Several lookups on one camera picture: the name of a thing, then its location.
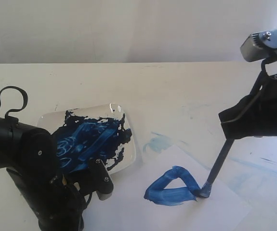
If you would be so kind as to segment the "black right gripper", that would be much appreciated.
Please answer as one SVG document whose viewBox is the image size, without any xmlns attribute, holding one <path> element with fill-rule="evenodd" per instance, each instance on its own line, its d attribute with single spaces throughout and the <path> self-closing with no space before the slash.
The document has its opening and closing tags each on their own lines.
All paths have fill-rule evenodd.
<svg viewBox="0 0 277 231">
<path fill-rule="evenodd" d="M 265 67 L 275 62 L 277 51 L 261 62 L 261 71 L 250 94 L 219 113 L 227 139 L 277 136 L 277 73 L 269 75 Z"/>
</svg>

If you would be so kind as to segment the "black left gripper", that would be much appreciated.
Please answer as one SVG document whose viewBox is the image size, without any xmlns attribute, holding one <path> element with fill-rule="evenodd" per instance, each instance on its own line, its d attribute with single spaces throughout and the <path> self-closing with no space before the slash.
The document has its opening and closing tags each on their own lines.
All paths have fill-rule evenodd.
<svg viewBox="0 0 277 231">
<path fill-rule="evenodd" d="M 44 211 L 38 216 L 42 231 L 81 231 L 85 199 L 68 175 L 40 174 Z"/>
</svg>

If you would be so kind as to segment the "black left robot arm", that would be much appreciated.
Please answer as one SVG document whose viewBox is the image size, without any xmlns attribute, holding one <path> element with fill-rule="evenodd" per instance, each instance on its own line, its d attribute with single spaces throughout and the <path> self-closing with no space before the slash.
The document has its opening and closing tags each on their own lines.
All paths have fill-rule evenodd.
<svg viewBox="0 0 277 231">
<path fill-rule="evenodd" d="M 42 231 L 81 231 L 84 198 L 67 184 L 45 129 L 0 118 L 0 168 L 5 168 L 38 219 Z"/>
</svg>

